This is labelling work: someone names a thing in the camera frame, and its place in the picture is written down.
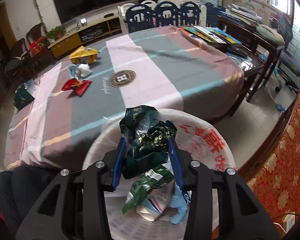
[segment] wooden tv stand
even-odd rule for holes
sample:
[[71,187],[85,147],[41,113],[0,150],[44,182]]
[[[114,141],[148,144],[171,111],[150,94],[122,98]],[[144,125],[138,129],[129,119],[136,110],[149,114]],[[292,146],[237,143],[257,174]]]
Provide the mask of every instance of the wooden tv stand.
[[[87,33],[89,30],[93,31],[94,27],[101,27],[103,33],[96,37],[92,37],[89,39],[82,39],[84,33]],[[66,54],[67,52],[76,49],[77,47],[87,42],[108,35],[112,35],[113,33],[120,32],[120,31],[121,28],[120,28],[119,17],[117,15],[114,15],[111,17],[107,17],[105,19],[95,20],[93,22],[88,23],[85,26],[80,27],[76,31],[70,32],[68,35],[64,35],[62,38],[51,43],[48,46],[48,49],[52,51],[55,57],[59,58],[61,55]]]

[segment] tablecloth logo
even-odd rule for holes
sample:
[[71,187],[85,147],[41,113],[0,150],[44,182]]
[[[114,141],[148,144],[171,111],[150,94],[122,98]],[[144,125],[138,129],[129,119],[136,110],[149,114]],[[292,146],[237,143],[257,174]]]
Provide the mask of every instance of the tablecloth logo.
[[103,88],[101,90],[103,90],[103,92],[105,94],[111,94],[111,89],[108,87],[108,81],[109,81],[109,76],[106,77],[102,77],[102,85]]
[[136,73],[132,70],[122,70],[115,73],[109,80],[109,84],[113,87],[122,87],[131,83],[136,77]]

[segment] potted plant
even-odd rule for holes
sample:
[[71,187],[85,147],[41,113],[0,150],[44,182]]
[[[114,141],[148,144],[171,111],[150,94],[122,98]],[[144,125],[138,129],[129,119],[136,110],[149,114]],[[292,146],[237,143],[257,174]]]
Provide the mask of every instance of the potted plant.
[[45,37],[47,39],[54,39],[55,41],[65,35],[66,28],[63,25],[56,26],[49,31]]

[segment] red floral fabric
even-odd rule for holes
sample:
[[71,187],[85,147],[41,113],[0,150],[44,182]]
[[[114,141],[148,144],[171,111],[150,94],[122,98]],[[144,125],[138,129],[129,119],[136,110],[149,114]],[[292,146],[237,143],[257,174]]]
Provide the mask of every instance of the red floral fabric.
[[300,214],[300,93],[280,141],[247,185],[271,218],[288,212]]

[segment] blue glove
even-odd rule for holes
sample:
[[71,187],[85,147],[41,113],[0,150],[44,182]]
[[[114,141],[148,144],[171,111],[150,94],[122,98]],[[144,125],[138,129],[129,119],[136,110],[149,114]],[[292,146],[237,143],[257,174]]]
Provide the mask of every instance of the blue glove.
[[170,218],[172,224],[178,224],[183,219],[186,211],[188,210],[188,205],[182,195],[182,191],[176,184],[174,187],[174,195],[171,198],[170,207],[178,209],[178,214]]

